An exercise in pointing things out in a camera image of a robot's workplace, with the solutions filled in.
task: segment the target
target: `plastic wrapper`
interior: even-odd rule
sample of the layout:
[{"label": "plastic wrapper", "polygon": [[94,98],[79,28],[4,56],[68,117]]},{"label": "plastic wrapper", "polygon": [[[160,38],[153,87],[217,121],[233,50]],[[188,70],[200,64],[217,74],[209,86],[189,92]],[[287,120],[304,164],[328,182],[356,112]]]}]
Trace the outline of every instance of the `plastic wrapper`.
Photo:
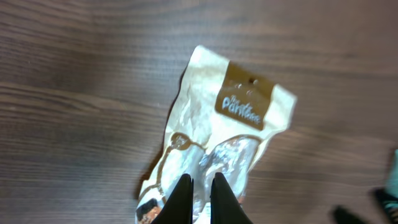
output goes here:
[{"label": "plastic wrapper", "polygon": [[163,155],[142,184],[136,223],[151,223],[182,174],[194,181],[193,222],[210,223],[211,182],[222,172],[242,199],[248,172],[289,127],[296,97],[198,46],[167,121]]}]

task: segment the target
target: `crumpled wrapper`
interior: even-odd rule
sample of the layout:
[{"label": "crumpled wrapper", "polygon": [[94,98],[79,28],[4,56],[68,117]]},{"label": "crumpled wrapper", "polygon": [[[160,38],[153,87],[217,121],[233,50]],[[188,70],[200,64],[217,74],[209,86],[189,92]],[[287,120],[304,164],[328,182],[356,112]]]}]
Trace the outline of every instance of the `crumpled wrapper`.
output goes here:
[{"label": "crumpled wrapper", "polygon": [[198,46],[183,75],[164,150],[142,184],[136,223],[151,223],[182,174],[194,181],[193,222],[210,223],[210,189],[222,172],[239,201],[273,135],[289,127],[296,97]]}]

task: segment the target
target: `wood grain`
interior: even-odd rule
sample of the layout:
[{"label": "wood grain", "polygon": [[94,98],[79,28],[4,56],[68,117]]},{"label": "wood grain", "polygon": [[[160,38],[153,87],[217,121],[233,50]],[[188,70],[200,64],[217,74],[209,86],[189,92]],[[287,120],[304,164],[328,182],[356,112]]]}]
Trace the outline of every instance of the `wood grain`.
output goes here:
[{"label": "wood grain", "polygon": [[251,172],[254,223],[331,223],[397,146],[398,2],[0,1],[0,223],[132,223],[198,44],[298,96]]}]

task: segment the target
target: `wooden surface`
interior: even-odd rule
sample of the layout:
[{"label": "wooden surface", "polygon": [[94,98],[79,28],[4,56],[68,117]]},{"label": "wooden surface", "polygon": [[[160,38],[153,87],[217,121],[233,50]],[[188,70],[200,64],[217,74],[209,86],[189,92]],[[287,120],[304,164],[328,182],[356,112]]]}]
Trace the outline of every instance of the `wooden surface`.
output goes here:
[{"label": "wooden surface", "polygon": [[393,0],[0,1],[0,223],[133,223],[198,44],[298,96],[251,172],[254,223],[373,223],[398,139]]}]

